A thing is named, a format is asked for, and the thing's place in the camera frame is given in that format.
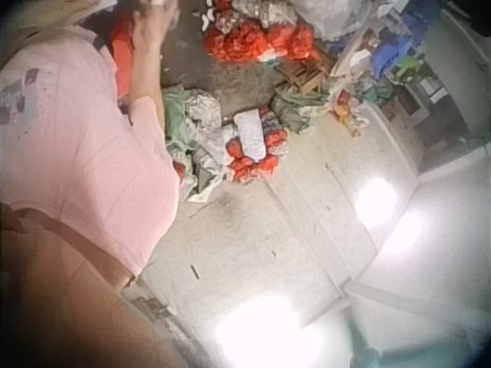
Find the debris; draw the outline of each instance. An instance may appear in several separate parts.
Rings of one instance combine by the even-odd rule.
[[[210,8],[208,9],[208,11],[206,12],[206,17],[210,20],[210,21],[215,21],[215,15],[213,14],[213,12],[215,11],[214,8]]]
[[[194,277],[196,278],[196,280],[199,280],[198,272],[196,272],[196,269],[194,268],[193,265],[191,265],[191,271],[193,271],[193,274],[194,274]]]
[[[201,20],[203,21],[203,25],[201,26],[201,31],[205,32],[208,29],[209,26],[209,19],[206,15],[202,14],[201,15]]]

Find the blue item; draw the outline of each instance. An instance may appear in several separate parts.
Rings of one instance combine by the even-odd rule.
[[[375,79],[380,79],[385,71],[399,63],[413,45],[413,36],[404,34],[391,42],[383,42],[375,49],[371,58]]]

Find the hand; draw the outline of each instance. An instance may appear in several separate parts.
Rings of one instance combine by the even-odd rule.
[[[135,50],[159,51],[169,27],[177,16],[177,0],[160,0],[153,5],[140,0],[141,8],[135,12],[133,46]]]

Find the white plastic bag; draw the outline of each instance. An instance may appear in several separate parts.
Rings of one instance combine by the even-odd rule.
[[[290,0],[297,13],[314,27],[315,37],[335,40],[359,29],[366,20],[369,0]]]
[[[264,134],[262,133],[261,119],[259,110],[254,109],[244,113],[237,113],[233,117],[239,130],[240,143],[244,155],[258,162],[266,156],[266,145],[264,144]]]

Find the pile of clutter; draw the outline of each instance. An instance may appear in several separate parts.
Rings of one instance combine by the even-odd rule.
[[[294,8],[284,0],[215,0],[203,31],[206,50],[216,59],[245,63],[280,57],[317,58],[314,32],[298,23]]]
[[[233,158],[229,164],[235,182],[249,182],[271,175],[279,159],[288,152],[287,133],[268,107],[237,113],[238,136],[227,144]]]
[[[180,176],[180,199],[207,202],[224,178],[240,183],[267,176],[288,152],[287,133],[267,107],[234,116],[222,126],[219,101],[210,93],[162,89],[166,148]]]

